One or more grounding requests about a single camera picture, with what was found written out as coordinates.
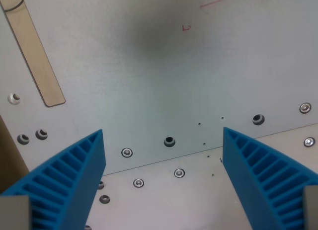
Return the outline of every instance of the wooden strip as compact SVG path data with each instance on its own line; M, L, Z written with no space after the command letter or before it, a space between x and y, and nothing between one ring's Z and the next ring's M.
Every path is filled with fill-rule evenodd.
M15 7L21 0L0 0L4 10ZM46 56L29 11L22 3L6 16L29 66L33 79L47 107L65 103L59 83Z

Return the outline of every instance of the small hole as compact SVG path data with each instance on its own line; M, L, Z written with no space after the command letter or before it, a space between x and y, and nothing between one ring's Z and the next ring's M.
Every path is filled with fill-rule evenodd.
M165 141L166 141L166 142L172 142L172 141L173 141L173 138L172 138L172 137L167 137L167 138L165 139Z
M173 147L175 145L175 139L173 137L167 137L163 143L166 147Z
M14 95L13 95L13 98L14 98L15 100L20 100L20 97L19 97L17 94L14 94Z
M257 114L253 117L253 124L254 125L257 125L257 126L262 125L264 123L264 121L265 121L265 117L261 114Z
M259 114L257 114L256 116L253 117L254 121L258 121L259 119L260 119L260 115Z
M40 133L41 133L42 135L46 135L46 134L47 134L47 132L46 132L46 131L43 131L42 129L40 130Z

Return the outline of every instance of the screw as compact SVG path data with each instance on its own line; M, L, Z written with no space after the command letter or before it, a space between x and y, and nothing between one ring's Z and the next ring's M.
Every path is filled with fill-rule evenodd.
M313 137L308 137L304 140L305 147L312 147L315 144L315 139Z
M144 181L142 179L135 179L134 180L134 186L136 188L141 188L141 187L143 187L144 184L145 183L144 183Z
M174 171L174 176L177 178L182 178L185 175L185 172L183 169L176 169Z
M121 151L121 155L123 157L125 157L125 158L129 158L129 157L131 157L133 155L133 151L131 149L129 149L129 148L124 148Z
M308 102L305 102L300 106L299 111L303 114L306 114L310 112L311 108L312 108L311 104Z
M13 105L18 105L20 103L20 97L16 93L10 93L8 96L8 101Z

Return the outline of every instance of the gray metal surface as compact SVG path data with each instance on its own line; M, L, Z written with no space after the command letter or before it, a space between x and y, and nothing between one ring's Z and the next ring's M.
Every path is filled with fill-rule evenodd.
M17 93L18 105L8 102L8 95ZM0 115L3 118L21 156L31 171L48 158L80 139L67 104L47 108L36 88L18 45L0 11ZM48 138L35 137L38 129L45 129ZM17 136L29 137L27 145L21 145Z
M318 138L318 124L258 140L318 172L318 145L306 148L307 136ZM221 157L217 148L102 177L105 188L97 191L87 224L93 230L250 230ZM185 170L183 178L174 177L177 168ZM137 177L143 188L131 184ZM103 194L112 199L107 205L99 202Z
M80 136L103 129L105 174L219 147L223 126L318 122L318 0L212 1L25 0Z

